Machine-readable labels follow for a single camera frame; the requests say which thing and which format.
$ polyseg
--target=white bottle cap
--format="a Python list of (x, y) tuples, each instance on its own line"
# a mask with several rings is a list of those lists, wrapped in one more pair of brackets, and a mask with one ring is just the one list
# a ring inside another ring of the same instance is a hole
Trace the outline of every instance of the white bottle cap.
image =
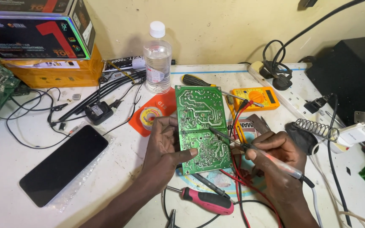
[(162, 38), (165, 36), (165, 25), (162, 22), (154, 21), (150, 23), (150, 36)]

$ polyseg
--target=printed circuit board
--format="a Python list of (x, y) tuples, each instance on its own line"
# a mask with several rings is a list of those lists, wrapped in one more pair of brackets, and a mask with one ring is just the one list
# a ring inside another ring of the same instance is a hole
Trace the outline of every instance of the printed circuit board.
[(184, 175), (232, 166), (229, 141), (209, 127), (227, 134), (220, 87), (175, 86), (181, 150), (197, 148), (198, 155), (182, 164)]

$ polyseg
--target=plastic wrap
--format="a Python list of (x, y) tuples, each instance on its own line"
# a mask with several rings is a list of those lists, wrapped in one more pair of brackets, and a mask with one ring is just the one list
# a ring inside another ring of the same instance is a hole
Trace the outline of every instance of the plastic wrap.
[[(87, 122), (82, 122), (77, 128), (74, 130), (72, 135), (74, 135), (78, 130), (80, 130), (85, 125), (89, 125)], [(99, 130), (98, 128), (94, 129), (100, 133), (101, 135), (105, 132)], [(110, 134), (104, 136), (106, 140), (108, 140), (108, 147), (102, 151), (87, 167), (85, 167), (62, 191), (57, 194), (54, 199), (52, 199), (49, 204), (46, 206), (48, 208), (57, 209), (60, 212), (63, 212), (66, 209), (67, 205), (70, 203), (71, 199), (75, 196), (87, 178), (91, 175), (95, 167), (98, 165), (102, 157), (108, 152), (108, 150), (112, 147), (112, 144), (115, 140)]]
[(97, 46), (89, 60), (1, 60), (31, 88), (97, 86), (104, 63)]

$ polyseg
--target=workbench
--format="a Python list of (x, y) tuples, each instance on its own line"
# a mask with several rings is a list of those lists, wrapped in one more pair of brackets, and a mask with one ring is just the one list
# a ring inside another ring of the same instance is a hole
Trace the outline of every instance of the workbench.
[[(221, 86), (223, 91), (230, 91), (234, 88), (261, 87), (247, 72), (247, 67), (248, 65), (241, 64), (172, 66), (172, 87), (182, 84), (181, 77), (186, 73), (194, 74), (208, 83)], [(301, 74), (294, 74), (292, 79), (296, 87), (299, 88), (299, 93), (309, 96), (308, 92), (305, 91), (316, 92), (316, 89), (313, 88), (310, 82), (303, 84), (303, 81), (308, 80), (306, 76), (305, 78), (300, 78), (305, 69), (298, 67), (296, 70), (302, 71)], [(129, 86), (123, 85), (103, 100), (111, 103), (116, 98), (119, 98)], [(83, 100), (95, 90), (97, 90), (96, 87), (62, 88), (60, 100), (55, 101), (55, 103), (69, 103), (69, 105), (63, 111), (54, 112), (52, 119), (57, 120), (79, 102), (72, 101), (73, 94), (81, 93), (81, 99)], [(114, 116), (97, 127), (105, 131), (124, 122), (130, 115), (132, 100), (136, 90), (137, 86), (125, 97), (124, 102), (121, 103)], [(144, 86), (139, 93), (142, 99), (139, 101), (137, 108), (145, 104), (153, 96)], [(58, 91), (51, 90), (50, 94), (57, 98)], [(31, 93), (27, 96), (16, 97), (16, 99), (19, 103), (23, 103), (35, 96), (35, 93)], [(45, 108), (49, 105), (50, 100), (44, 96), (38, 108)], [(7, 102), (0, 112), (0, 117), (9, 116), (16, 108), (17, 106), (12, 101)], [(231, 115), (226, 104), (225, 113), (226, 118), (230, 119)], [(255, 113), (258, 116), (264, 117), (274, 132), (283, 131), (286, 123), (297, 119), (283, 105), (276, 110), (258, 111)], [(243, 116), (247, 117), (251, 114), (245, 112)], [(23, 142), (34, 146), (49, 146), (57, 143), (64, 136), (50, 129), (46, 122), (47, 116), (48, 111), (30, 112), (22, 118), (9, 121), (9, 124), (13, 132)], [(83, 121), (88, 120), (82, 118), (68, 122), (64, 132), (68, 132)], [(94, 171), (71, 199), (66, 209), (60, 212), (48, 206), (38, 208), (18, 184), (19, 180), (26, 173), (59, 146), (44, 150), (24, 147), (16, 142), (8, 132), (5, 120), (0, 120), (0, 227), (72, 228), (77, 227), (97, 211), (104, 208), (114, 196), (124, 191), (139, 174), (148, 142), (148, 137), (140, 136), (129, 124), (116, 129), (110, 134), (115, 138), (115, 141), (109, 148), (109, 151), (103, 155)], [(328, 163), (327, 147), (322, 144), (319, 148), (317, 157), (332, 188), (336, 189)], [(365, 218), (365, 181), (358, 175), (358, 172), (365, 166), (365, 155), (362, 153), (361, 147), (355, 145), (345, 153), (333, 153), (332, 156), (348, 208), (355, 214)], [(350, 168), (351, 175), (346, 172), (346, 167)], [(324, 227), (340, 227), (323, 179), (309, 159), (305, 173), (316, 184), (319, 209)], [(169, 185), (176, 188), (187, 186), (186, 182), (177, 174), (171, 179)], [(303, 190), (309, 209), (315, 216), (312, 191), (307, 185), (303, 186)], [(244, 197), (244, 199), (253, 198), (261, 200), (258, 194), (250, 194)], [(165, 227), (167, 220), (163, 213), (161, 199), (161, 194), (155, 196), (136, 213), (126, 227)], [(167, 191), (166, 199), (168, 213), (172, 209), (176, 209), (176, 225), (180, 227), (197, 227), (214, 216), (191, 202), (181, 200), (175, 192)], [(244, 203), (243, 207), (251, 227), (277, 227), (275, 215), (265, 206), (255, 203)], [(351, 220), (354, 228), (362, 227), (356, 219), (351, 218)], [(220, 216), (207, 227), (244, 227), (238, 206), (236, 206), (232, 215)]]

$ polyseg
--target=metal coil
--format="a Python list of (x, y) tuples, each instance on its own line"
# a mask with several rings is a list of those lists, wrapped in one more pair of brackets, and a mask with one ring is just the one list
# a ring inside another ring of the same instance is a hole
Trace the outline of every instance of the metal coil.
[(340, 135), (337, 128), (310, 120), (298, 119), (295, 126), (334, 143)]

